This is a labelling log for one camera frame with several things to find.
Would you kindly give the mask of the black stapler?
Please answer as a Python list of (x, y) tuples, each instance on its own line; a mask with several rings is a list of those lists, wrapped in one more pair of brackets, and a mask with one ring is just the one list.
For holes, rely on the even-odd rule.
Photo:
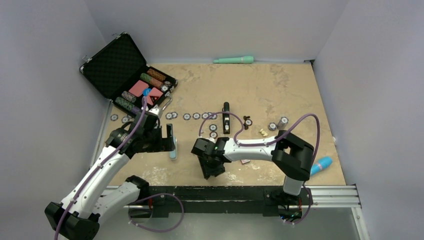
[(230, 104), (228, 102), (223, 103), (222, 108), (222, 124), (223, 124), (223, 133), (229, 135), (231, 133), (230, 129), (230, 114), (226, 113), (230, 111)]

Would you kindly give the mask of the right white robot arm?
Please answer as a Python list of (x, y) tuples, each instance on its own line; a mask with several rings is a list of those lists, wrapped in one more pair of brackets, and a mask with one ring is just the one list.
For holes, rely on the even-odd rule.
[(288, 204), (300, 198), (303, 184), (310, 179), (316, 155), (311, 144), (287, 130), (262, 139), (198, 137), (191, 153), (197, 156), (205, 179), (224, 173), (225, 163), (241, 160), (274, 163), (285, 174), (280, 196)]

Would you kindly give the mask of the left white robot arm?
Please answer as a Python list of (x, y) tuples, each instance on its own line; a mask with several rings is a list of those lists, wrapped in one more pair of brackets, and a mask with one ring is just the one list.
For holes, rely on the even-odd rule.
[(153, 113), (139, 113), (135, 120), (113, 130), (80, 183), (59, 203), (50, 202), (45, 208), (54, 239), (92, 240), (103, 222), (123, 206), (146, 203), (151, 194), (149, 183), (135, 175), (107, 196), (101, 195), (135, 154), (172, 152), (175, 148), (173, 125), (166, 124), (163, 137), (160, 118)]

